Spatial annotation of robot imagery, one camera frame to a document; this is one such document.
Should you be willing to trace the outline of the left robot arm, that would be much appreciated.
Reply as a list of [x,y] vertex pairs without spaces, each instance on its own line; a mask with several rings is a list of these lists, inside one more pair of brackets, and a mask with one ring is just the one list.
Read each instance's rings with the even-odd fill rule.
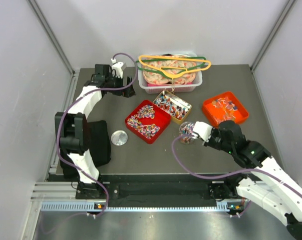
[[95,72],[84,84],[80,95],[64,111],[55,114],[58,156],[64,179],[78,183],[79,199],[105,196],[98,167],[109,163],[111,144],[104,120],[88,122],[94,106],[110,92],[116,96],[132,97],[132,79],[123,84],[123,62],[112,65],[96,64]]

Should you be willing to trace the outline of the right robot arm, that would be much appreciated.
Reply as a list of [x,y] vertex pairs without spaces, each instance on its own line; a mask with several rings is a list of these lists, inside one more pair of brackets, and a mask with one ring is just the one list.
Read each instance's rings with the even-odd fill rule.
[[234,161],[263,181],[267,191],[250,178],[240,182],[231,180],[224,185],[230,198],[238,195],[247,198],[276,217],[296,240],[302,240],[302,187],[277,163],[271,153],[260,143],[247,140],[241,127],[232,120],[213,127],[196,122],[193,131],[206,147],[230,154]]

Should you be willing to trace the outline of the orange candy tray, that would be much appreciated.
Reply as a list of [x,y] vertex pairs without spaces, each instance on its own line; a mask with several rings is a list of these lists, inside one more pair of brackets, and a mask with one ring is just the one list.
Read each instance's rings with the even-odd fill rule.
[[242,124],[249,117],[249,112],[231,91],[206,99],[201,110],[209,123],[215,127],[226,120]]

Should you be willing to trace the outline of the clear glass jar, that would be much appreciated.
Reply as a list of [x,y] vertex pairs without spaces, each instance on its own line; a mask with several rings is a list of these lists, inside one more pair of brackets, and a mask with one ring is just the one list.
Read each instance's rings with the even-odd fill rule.
[[197,134],[193,132],[195,123],[193,122],[183,122],[179,127],[179,134],[183,136],[180,139],[180,142],[183,144],[193,143],[197,139]]

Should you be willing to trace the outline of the gold candy tin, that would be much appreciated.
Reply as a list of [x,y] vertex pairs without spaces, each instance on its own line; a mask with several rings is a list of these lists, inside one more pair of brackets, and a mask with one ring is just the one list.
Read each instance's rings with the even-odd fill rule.
[[168,91],[162,91],[153,103],[169,114],[172,121],[182,124],[192,110],[192,105]]

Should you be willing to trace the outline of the red candy tray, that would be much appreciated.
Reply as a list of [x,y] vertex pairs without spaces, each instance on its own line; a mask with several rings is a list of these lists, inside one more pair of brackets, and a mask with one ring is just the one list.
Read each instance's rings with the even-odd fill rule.
[[126,127],[147,144],[153,144],[171,122],[171,116],[143,100],[126,118]]

